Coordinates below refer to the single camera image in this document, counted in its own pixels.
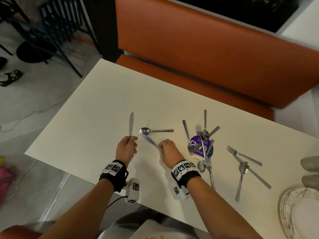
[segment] black cable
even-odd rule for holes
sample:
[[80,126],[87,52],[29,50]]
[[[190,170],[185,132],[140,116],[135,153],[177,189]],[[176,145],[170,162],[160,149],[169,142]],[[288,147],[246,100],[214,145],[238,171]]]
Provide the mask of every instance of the black cable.
[[113,205],[114,202],[116,202],[116,201],[118,201],[119,199],[122,199],[122,198],[127,198],[127,196],[122,196],[122,197],[119,197],[118,199],[114,200],[108,207],[106,207],[106,209],[109,208],[111,205]]

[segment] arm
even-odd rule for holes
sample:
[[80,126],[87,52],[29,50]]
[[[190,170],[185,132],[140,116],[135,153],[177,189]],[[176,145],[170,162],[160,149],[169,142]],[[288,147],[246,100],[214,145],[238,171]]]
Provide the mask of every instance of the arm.
[[[116,160],[128,167],[136,153],[137,137],[124,137],[117,145]],[[114,192],[107,179],[101,179],[95,187],[74,204],[39,239],[93,239],[99,229],[103,215]]]
[[[170,169],[184,160],[173,141],[164,140],[159,147],[163,148],[163,162]],[[212,238],[262,239],[252,226],[201,177],[190,179],[187,189]]]

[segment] yellow object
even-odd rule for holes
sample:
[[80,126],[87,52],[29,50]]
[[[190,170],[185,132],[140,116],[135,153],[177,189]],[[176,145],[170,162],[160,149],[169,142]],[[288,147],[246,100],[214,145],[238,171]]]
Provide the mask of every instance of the yellow object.
[[0,156],[0,165],[2,164],[3,161],[4,161],[4,157]]

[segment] white plate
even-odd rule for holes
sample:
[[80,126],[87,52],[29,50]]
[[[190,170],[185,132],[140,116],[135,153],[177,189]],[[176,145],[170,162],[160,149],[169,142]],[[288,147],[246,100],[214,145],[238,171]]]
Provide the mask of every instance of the white plate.
[[279,216],[290,239],[319,238],[319,192],[310,188],[289,189],[281,198]]

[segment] hand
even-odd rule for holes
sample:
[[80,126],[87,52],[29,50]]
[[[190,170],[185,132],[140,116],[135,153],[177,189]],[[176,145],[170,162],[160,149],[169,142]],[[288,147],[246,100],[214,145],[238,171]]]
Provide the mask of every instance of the hand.
[[117,144],[115,159],[122,161],[125,164],[126,169],[129,166],[134,153],[137,153],[136,147],[138,145],[135,142],[137,139],[138,137],[135,136],[127,136]]
[[175,143],[169,139],[161,141],[159,147],[163,150],[161,151],[163,155],[163,163],[170,169],[173,169],[180,161],[185,160],[183,155],[178,151]]

